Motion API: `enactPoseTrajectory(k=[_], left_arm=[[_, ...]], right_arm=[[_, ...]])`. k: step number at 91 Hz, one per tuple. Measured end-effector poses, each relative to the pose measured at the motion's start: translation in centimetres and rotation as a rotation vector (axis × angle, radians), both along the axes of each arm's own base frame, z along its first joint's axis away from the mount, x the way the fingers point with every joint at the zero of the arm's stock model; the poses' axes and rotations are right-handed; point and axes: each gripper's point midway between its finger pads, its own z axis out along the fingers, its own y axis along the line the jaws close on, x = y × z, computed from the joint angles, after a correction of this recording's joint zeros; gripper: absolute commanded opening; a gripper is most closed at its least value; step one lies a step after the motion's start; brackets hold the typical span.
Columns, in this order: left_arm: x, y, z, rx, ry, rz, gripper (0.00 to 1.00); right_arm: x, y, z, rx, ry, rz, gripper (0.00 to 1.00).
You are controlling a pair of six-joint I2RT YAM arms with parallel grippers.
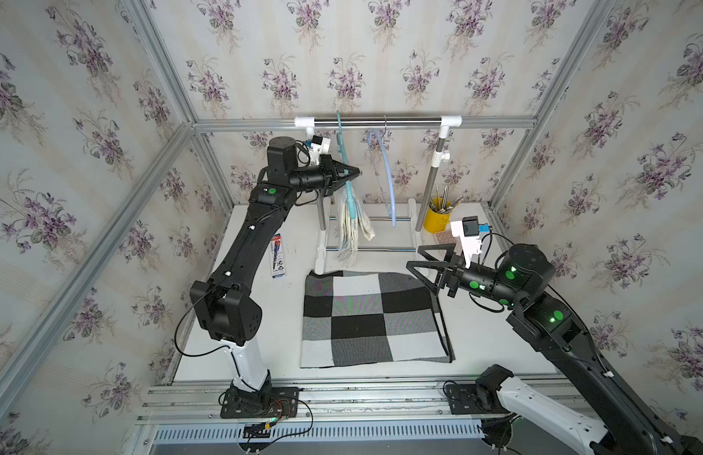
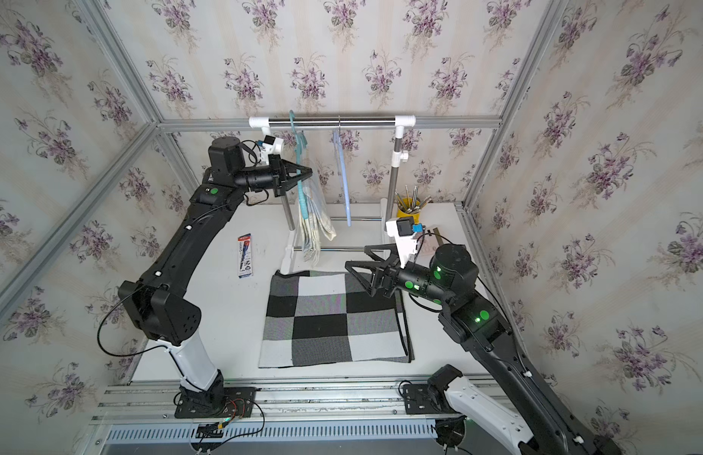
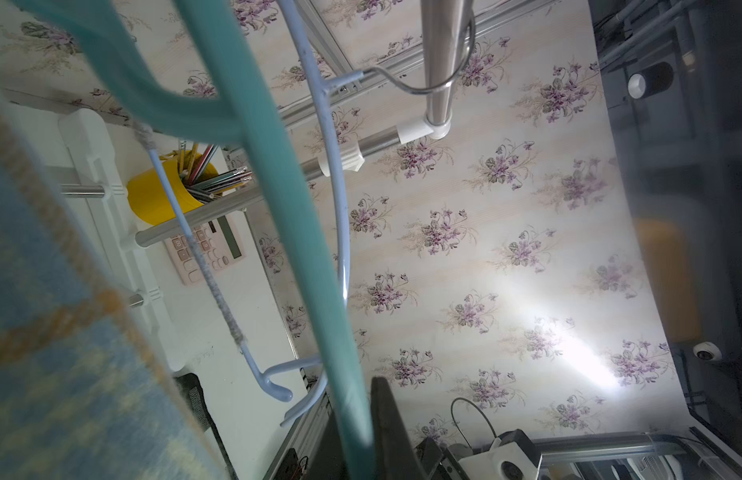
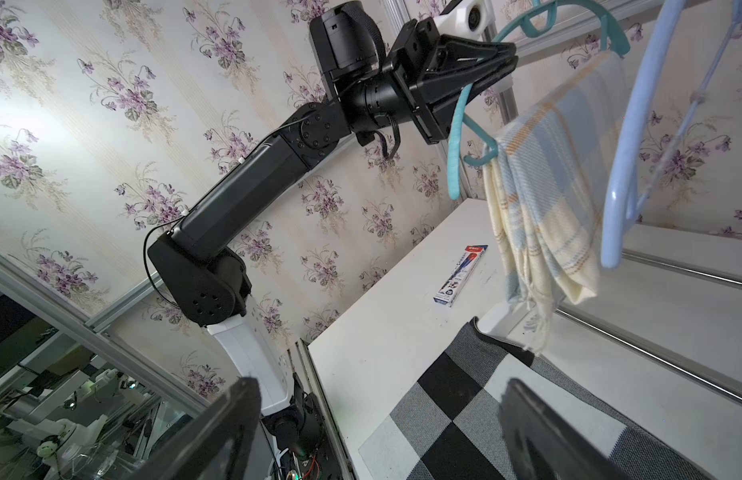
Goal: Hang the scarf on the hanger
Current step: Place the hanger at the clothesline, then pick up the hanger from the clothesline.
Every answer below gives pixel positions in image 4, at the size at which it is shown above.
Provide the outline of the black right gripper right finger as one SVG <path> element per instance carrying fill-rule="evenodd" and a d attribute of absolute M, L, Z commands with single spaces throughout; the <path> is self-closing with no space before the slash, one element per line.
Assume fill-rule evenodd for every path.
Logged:
<path fill-rule="evenodd" d="M 519 379 L 508 382 L 499 421 L 518 479 L 627 477 Z"/>

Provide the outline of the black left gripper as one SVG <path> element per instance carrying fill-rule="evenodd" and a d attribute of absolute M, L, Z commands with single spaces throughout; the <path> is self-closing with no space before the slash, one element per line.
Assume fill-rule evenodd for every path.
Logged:
<path fill-rule="evenodd" d="M 404 24 L 382 64 L 382 113 L 411 122 L 430 145 L 448 136 L 437 111 L 453 109 L 468 86 L 473 99 L 517 67 L 514 43 L 440 35 L 429 17 Z"/>

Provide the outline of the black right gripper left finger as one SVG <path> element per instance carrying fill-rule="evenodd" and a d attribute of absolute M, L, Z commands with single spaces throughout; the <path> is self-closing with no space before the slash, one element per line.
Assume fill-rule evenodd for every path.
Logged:
<path fill-rule="evenodd" d="M 258 380 L 242 377 L 170 439 L 132 479 L 242 479 L 261 413 Z"/>

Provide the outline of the teal plastic clothes hanger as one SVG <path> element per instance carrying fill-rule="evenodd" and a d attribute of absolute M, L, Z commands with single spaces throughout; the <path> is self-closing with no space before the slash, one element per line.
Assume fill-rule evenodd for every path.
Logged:
<path fill-rule="evenodd" d="M 429 12 L 438 16 L 446 1 L 429 2 L 422 7 L 422 14 Z M 539 1 L 491 1 L 496 16 L 494 26 L 484 31 L 478 41 L 490 42 L 500 33 L 503 42 L 519 46 L 519 64 L 526 65 L 556 54 L 572 69 L 584 65 L 604 49 L 613 49 L 621 55 L 627 54 L 630 42 L 624 33 L 625 25 L 617 21 L 623 1 L 601 1 L 595 12 L 592 1 L 558 1 L 557 9 L 544 10 L 530 20 L 530 25 L 542 34 L 530 38 L 522 31 L 516 20 L 541 3 Z M 479 95 L 466 105 L 465 114 L 475 120 L 487 133 L 496 133 L 507 121 L 518 114 L 514 86 L 522 90 L 539 88 L 545 73 L 538 75 L 520 68 L 513 77 L 507 77 Z"/>

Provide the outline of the blue cream plaid scarf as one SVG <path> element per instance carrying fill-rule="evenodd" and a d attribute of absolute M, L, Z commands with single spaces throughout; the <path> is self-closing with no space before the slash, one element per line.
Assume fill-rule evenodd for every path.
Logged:
<path fill-rule="evenodd" d="M 603 208 L 629 88 L 620 57 L 597 54 L 496 137 L 483 166 L 506 299 L 533 311 L 540 354 L 562 299 L 597 295 Z"/>

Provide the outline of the light blue plastic clothes hanger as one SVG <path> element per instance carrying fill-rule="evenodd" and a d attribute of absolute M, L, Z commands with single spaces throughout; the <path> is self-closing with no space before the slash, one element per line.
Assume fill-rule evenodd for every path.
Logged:
<path fill-rule="evenodd" d="M 629 98 L 604 202 L 600 263 L 606 269 L 614 269 L 619 265 L 625 233 L 636 222 L 645 203 L 659 183 L 674 154 L 674 149 L 689 129 L 697 109 L 707 100 L 708 86 L 715 70 L 719 66 L 729 41 L 733 38 L 735 29 L 742 23 L 742 1 L 735 1 L 732 4 L 730 25 L 699 88 L 690 96 L 689 108 L 678 131 L 671 137 L 668 149 L 657 162 L 651 179 L 643 190 L 639 190 L 637 159 L 643 130 L 648 121 L 649 107 L 660 80 L 671 39 L 684 7 L 683 1 L 663 3 Z"/>

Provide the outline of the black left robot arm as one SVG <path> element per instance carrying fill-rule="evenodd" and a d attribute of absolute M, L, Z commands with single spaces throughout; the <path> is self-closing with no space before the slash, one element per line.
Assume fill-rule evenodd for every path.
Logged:
<path fill-rule="evenodd" d="M 386 46 L 358 1 L 329 9 L 309 25 L 326 91 L 270 133 L 175 226 L 146 250 L 175 303 L 199 326 L 244 315 L 251 283 L 230 242 L 292 185 L 355 137 L 384 141 L 397 152 L 400 128 L 412 123 L 423 140 L 449 138 L 461 94 L 474 97 L 512 73 L 512 43 L 443 33 L 431 18 L 412 20 Z"/>

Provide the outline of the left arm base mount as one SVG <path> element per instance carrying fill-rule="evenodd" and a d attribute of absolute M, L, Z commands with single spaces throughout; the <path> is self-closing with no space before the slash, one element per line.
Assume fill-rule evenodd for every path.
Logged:
<path fill-rule="evenodd" d="M 282 479 L 354 479 L 307 345 L 284 351 L 256 321 L 236 315 L 207 328 L 239 373 L 258 381 L 260 425 L 273 440 Z"/>

